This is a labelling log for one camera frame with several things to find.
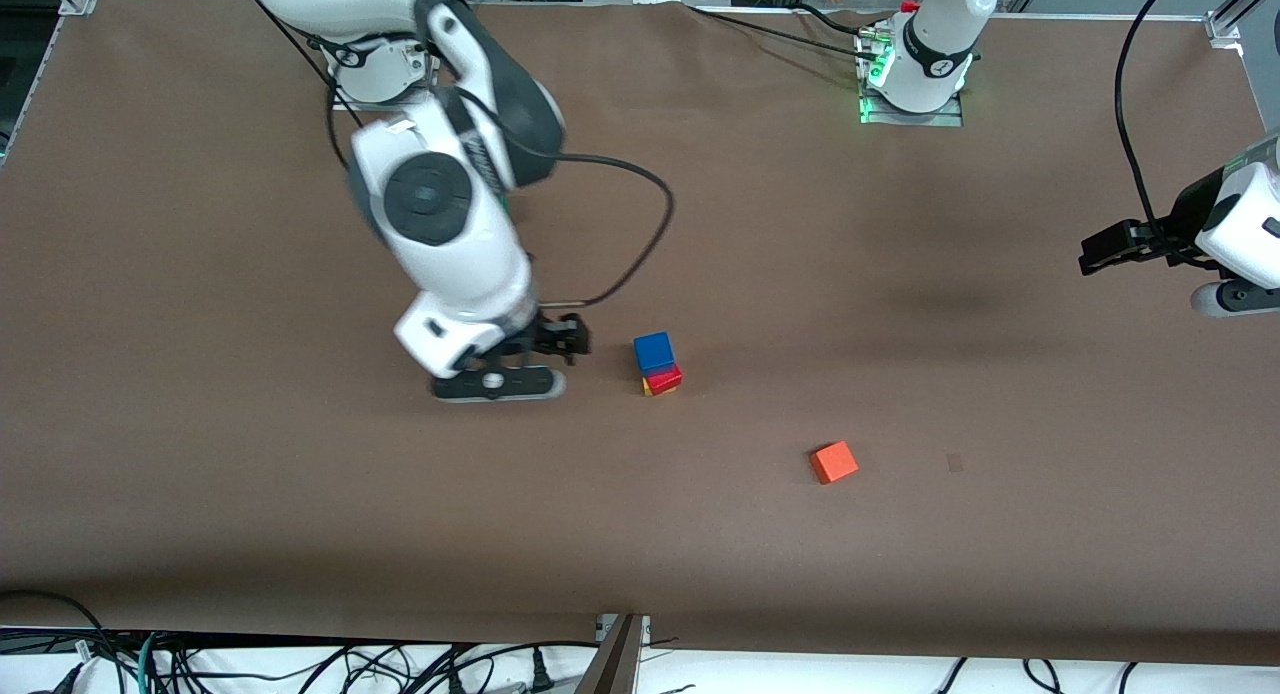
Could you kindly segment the blue wooden block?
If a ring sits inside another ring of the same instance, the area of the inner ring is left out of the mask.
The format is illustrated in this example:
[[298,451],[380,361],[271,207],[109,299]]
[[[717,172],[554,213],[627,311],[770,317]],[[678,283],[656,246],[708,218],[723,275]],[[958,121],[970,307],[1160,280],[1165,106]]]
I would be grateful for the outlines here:
[[643,376],[664,373],[676,365],[675,350],[667,332],[636,337],[632,346],[637,369]]

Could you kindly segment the brown table cover sheet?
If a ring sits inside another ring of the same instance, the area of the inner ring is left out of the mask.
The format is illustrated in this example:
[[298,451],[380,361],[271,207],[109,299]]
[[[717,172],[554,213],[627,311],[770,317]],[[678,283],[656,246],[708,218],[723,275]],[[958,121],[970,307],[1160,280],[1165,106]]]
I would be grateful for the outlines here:
[[[553,401],[431,397],[252,3],[64,20],[0,169],[0,588],[125,629],[1280,665],[1280,316],[1076,268],[1140,213],[1125,20],[991,20],[933,128],[677,3],[479,14],[571,150],[678,198]],[[684,382],[645,397],[654,332]]]

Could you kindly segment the orange wooden block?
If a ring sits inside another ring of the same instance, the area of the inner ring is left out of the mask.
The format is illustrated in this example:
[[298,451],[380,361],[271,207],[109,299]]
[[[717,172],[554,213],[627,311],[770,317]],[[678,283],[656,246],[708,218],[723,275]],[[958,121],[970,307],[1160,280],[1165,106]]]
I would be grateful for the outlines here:
[[845,440],[833,442],[809,455],[815,479],[822,485],[833,484],[860,470],[860,464]]

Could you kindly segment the dark brown table post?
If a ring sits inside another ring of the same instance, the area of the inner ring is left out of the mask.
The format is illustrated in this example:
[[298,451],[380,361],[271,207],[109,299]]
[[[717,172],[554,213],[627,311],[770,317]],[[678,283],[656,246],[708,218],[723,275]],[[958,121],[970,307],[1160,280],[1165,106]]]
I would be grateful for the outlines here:
[[640,642],[641,615],[621,615],[607,639],[598,644],[573,694],[634,694],[645,647]]

